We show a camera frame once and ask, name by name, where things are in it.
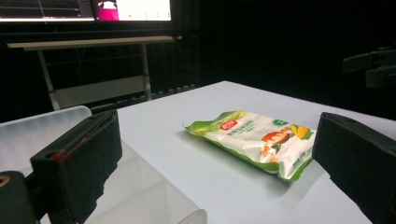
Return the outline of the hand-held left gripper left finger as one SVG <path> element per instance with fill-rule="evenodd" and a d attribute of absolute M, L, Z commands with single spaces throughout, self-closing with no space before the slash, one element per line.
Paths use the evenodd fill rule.
<path fill-rule="evenodd" d="M 52 224 L 83 224 L 104 194 L 122 157 L 118 112 L 92 115 L 36 153 L 35 177 L 44 185 Z"/>

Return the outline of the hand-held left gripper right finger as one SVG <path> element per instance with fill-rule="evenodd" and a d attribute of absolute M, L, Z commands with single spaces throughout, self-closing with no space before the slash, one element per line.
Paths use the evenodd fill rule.
<path fill-rule="evenodd" d="M 396 141 L 354 120 L 322 113 L 313 159 L 373 224 L 396 224 Z"/>

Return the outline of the green and white snack bag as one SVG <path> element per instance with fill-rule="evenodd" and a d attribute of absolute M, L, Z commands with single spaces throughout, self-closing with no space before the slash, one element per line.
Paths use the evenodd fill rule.
<path fill-rule="evenodd" d="M 312 160 L 316 138 L 316 132 L 305 126 L 245 110 L 195 121 L 185 130 L 285 181 L 300 178 Z"/>

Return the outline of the clear plastic box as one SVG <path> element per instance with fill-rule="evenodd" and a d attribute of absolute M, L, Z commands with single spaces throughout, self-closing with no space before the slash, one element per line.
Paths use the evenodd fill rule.
<path fill-rule="evenodd" d="M 87 118 L 86 106 L 0 123 L 0 172 L 33 172 L 30 158 Z M 148 162 L 122 143 L 118 168 L 84 224 L 208 224 L 199 208 Z"/>

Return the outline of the white desk with metal legs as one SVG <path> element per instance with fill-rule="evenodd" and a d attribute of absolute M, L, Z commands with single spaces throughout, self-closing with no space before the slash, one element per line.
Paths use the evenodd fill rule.
<path fill-rule="evenodd" d="M 7 47 L 10 49 L 23 49 L 25 51 L 36 52 L 42 68 L 44 79 L 46 81 L 52 108 L 54 110 L 60 110 L 62 108 L 67 108 L 70 106 L 84 105 L 139 91 L 143 91 L 145 93 L 145 100 L 151 100 L 152 97 L 149 78 L 147 45 L 172 43 L 180 39 L 181 36 L 172 37 L 167 35 L 157 35 L 85 40 L 7 43 Z M 132 45 L 137 45 L 140 48 L 143 70 L 142 75 L 58 90 L 53 87 L 48 64 L 46 63 L 44 56 L 44 50 L 81 49 Z"/>

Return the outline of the dark screen monitor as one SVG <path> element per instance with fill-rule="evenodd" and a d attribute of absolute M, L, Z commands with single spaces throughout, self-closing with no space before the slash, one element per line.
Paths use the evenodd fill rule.
<path fill-rule="evenodd" d="M 93 20 L 91 0 L 0 0 L 0 22 Z"/>

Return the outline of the white and pink screen monitor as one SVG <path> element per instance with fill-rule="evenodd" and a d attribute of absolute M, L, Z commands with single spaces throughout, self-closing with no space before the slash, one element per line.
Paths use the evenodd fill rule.
<path fill-rule="evenodd" d="M 170 0 L 92 0 L 99 21 L 170 21 Z"/>

